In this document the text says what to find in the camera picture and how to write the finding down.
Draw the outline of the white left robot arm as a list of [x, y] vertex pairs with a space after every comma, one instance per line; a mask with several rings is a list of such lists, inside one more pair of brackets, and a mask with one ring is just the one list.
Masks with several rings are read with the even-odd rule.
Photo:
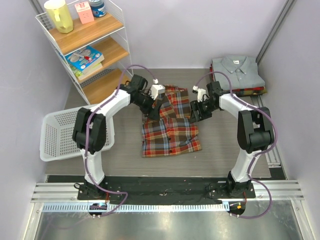
[[110, 127], [107, 122], [130, 104], [138, 106], [148, 118], [159, 120], [162, 103], [157, 98], [165, 93], [166, 88], [157, 79], [153, 80], [149, 90], [144, 89], [147, 84], [145, 78], [135, 74], [101, 103], [78, 110], [72, 139], [80, 149], [85, 169], [84, 183], [74, 185], [79, 200], [100, 200], [110, 193], [102, 166], [102, 149]]

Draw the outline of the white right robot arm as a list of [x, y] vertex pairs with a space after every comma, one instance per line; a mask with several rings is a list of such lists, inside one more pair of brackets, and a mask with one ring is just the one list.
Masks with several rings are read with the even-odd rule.
[[270, 111], [266, 107], [252, 106], [235, 94], [221, 89], [217, 81], [206, 85], [207, 89], [193, 86], [197, 100], [190, 103], [190, 122], [196, 123], [213, 116], [215, 110], [224, 110], [237, 120], [237, 143], [240, 151], [236, 163], [228, 173], [225, 191], [231, 198], [240, 198], [251, 190], [252, 171], [263, 151], [274, 143]]

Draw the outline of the brown red plaid shirt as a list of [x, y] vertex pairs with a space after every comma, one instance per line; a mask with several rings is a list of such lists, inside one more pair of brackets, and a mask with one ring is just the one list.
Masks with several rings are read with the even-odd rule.
[[199, 128], [190, 122], [191, 107], [186, 88], [165, 85], [157, 98], [162, 105], [159, 120], [142, 117], [142, 157], [177, 156], [202, 150]]

